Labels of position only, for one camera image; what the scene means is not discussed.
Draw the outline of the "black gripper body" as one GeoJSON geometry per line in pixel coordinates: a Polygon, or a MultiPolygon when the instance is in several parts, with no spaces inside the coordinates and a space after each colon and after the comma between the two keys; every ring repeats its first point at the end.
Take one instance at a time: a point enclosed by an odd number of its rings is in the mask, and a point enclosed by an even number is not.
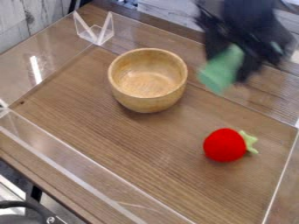
{"type": "Polygon", "coordinates": [[[205,0],[194,0],[194,24],[206,29],[228,29],[230,44],[262,61],[278,65],[289,55],[294,38],[276,18],[276,0],[221,0],[212,10],[205,0]]]}

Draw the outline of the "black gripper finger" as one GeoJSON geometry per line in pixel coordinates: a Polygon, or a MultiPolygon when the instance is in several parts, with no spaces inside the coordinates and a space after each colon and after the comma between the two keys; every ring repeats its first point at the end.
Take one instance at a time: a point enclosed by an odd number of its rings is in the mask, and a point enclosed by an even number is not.
{"type": "Polygon", "coordinates": [[[242,51],[237,63],[234,82],[245,83],[250,75],[260,70],[261,66],[262,59],[257,55],[242,51]]]}
{"type": "Polygon", "coordinates": [[[206,29],[204,31],[204,45],[205,45],[205,57],[210,60],[217,54],[220,54],[229,46],[229,30],[206,29]]]}

